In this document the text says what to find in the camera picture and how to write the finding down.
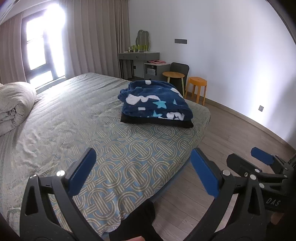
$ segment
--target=blue gripper pad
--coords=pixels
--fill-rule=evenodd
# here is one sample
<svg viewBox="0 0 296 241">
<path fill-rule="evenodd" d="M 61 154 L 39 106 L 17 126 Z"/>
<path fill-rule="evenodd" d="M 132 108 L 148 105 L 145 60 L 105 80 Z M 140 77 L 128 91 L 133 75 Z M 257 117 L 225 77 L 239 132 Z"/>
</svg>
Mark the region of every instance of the blue gripper pad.
<svg viewBox="0 0 296 241">
<path fill-rule="evenodd" d="M 271 165 L 274 162 L 274 157 L 270 154 L 268 154 L 265 151 L 260 150 L 257 147 L 254 147 L 251 150 L 251 155 L 252 157 L 255 157 L 256 159 L 258 159 L 259 161 L 265 163 L 266 165 Z"/>
<path fill-rule="evenodd" d="M 206 160 L 196 149 L 192 150 L 190 160 L 207 193 L 217 198 L 219 194 L 219 181 L 210 169 Z"/>
<path fill-rule="evenodd" d="M 71 175 L 67 183 L 69 196 L 72 197 L 79 194 L 95 163 L 96 151 L 92 148 L 88 148 L 82 157 L 73 166 L 71 165 L 68 168 L 68 170 L 70 170 L 69 174 Z"/>
</svg>

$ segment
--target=window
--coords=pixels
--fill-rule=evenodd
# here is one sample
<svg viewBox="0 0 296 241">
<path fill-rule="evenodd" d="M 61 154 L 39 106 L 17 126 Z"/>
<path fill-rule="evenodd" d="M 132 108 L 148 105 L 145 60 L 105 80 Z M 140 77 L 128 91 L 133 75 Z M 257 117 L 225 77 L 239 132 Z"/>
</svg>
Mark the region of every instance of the window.
<svg viewBox="0 0 296 241">
<path fill-rule="evenodd" d="M 22 60 L 26 79 L 35 88 L 65 75 L 64 23 L 65 13 L 57 4 L 22 20 Z"/>
</svg>

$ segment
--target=window frame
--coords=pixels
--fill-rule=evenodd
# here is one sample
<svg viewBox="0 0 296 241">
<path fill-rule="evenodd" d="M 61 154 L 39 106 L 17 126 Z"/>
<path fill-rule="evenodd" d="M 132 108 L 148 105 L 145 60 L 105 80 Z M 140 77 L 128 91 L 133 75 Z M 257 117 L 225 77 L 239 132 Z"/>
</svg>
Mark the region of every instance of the window frame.
<svg viewBox="0 0 296 241">
<path fill-rule="evenodd" d="M 24 71 L 25 71 L 25 76 L 27 79 L 27 82 L 30 83 L 30 80 L 33 79 L 34 77 L 43 74 L 45 72 L 51 71 L 52 72 L 52 78 L 53 80 L 57 80 L 58 76 L 54 67 L 54 62 L 52 58 L 52 53 L 50 50 L 50 45 L 49 45 L 49 38 L 47 33 L 44 31 L 43 32 L 43 41 L 44 41 L 44 55 L 45 55 L 45 64 L 35 68 L 35 69 L 30 69 L 29 65 L 29 59 L 28 59 L 28 50 L 27 50 L 27 31 L 26 31 L 26 26 L 27 23 L 30 20 L 33 20 L 35 18 L 41 17 L 44 15 L 46 9 L 33 13 L 27 17 L 24 17 L 22 19 L 22 25 L 21 25 L 21 51 L 22 51 L 22 62 L 24 66 Z"/>
</svg>

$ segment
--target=bed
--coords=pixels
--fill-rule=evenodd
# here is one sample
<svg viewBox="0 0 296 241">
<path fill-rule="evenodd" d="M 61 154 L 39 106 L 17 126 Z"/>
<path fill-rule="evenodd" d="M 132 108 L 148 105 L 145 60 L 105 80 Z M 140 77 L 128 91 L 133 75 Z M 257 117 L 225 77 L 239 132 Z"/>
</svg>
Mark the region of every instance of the bed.
<svg viewBox="0 0 296 241">
<path fill-rule="evenodd" d="M 188 101 L 194 128 L 120 122 L 117 95 L 128 81 L 87 73 L 37 95 L 29 116 L 0 137 L 0 212 L 19 232 L 22 196 L 30 175 L 66 170 L 87 147 L 97 161 L 74 202 L 102 235 L 148 198 L 156 198 L 181 172 L 201 142 L 209 110 Z M 61 225 L 69 229 L 54 196 Z"/>
</svg>

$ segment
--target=folded blanket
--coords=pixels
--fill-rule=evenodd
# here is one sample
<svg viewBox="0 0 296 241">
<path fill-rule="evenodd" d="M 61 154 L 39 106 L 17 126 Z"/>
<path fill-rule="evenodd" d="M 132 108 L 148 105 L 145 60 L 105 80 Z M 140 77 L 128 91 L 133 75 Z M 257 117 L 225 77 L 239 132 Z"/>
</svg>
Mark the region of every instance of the folded blanket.
<svg viewBox="0 0 296 241">
<path fill-rule="evenodd" d="M 138 80 L 118 95 L 123 114 L 139 118 L 190 121 L 192 111 L 175 87 L 164 81 Z"/>
<path fill-rule="evenodd" d="M 0 136 L 19 126 L 33 108 L 36 90 L 26 82 L 0 85 Z"/>
</svg>

